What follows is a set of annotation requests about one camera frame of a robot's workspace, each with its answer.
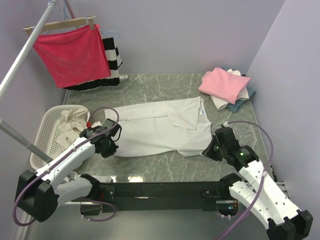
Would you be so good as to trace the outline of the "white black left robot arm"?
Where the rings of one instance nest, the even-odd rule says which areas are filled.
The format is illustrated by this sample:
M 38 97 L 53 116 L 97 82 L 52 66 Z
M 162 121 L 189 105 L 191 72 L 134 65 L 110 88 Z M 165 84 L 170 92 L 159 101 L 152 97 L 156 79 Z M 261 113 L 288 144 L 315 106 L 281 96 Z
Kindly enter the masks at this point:
M 64 183 L 64 179 L 84 160 L 100 154 L 112 156 L 118 146 L 113 141 L 121 126 L 117 121 L 105 120 L 103 125 L 84 129 L 71 146 L 52 162 L 35 172 L 26 170 L 18 179 L 12 217 L 21 227 L 26 226 L 17 218 L 17 209 L 21 209 L 34 221 L 46 221 L 61 205 L 85 198 L 89 202 L 104 205 L 98 200 L 100 181 L 89 174 L 83 174 Z

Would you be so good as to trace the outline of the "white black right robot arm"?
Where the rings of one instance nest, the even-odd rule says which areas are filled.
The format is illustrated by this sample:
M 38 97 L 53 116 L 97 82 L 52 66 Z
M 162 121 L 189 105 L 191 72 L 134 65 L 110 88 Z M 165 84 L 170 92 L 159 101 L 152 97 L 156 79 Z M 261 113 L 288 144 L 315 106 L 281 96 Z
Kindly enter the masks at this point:
M 313 216 L 296 206 L 274 182 L 262 161 L 248 145 L 241 146 L 230 127 L 215 131 L 203 155 L 226 160 L 236 173 L 220 179 L 219 193 L 246 207 L 266 228 L 270 240 L 303 240 L 309 236 Z

